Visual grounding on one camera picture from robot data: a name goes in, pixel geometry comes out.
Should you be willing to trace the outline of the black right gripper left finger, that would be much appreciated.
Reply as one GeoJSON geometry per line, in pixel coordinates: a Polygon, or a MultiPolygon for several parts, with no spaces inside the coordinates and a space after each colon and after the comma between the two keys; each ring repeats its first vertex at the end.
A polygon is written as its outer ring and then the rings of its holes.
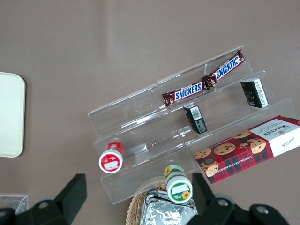
{"type": "Polygon", "coordinates": [[[70,225],[87,199],[86,175],[76,174],[53,199],[38,202],[15,214],[12,208],[0,210],[2,225],[70,225]]]}

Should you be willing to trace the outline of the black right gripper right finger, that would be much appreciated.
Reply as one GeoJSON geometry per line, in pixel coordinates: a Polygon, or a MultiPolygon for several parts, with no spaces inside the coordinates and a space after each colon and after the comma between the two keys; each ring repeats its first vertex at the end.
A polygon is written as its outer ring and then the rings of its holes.
{"type": "Polygon", "coordinates": [[[253,204],[244,210],[223,197],[215,197],[204,176],[192,175],[193,200],[198,214],[189,225],[287,225],[281,213],[265,204],[253,204]]]}

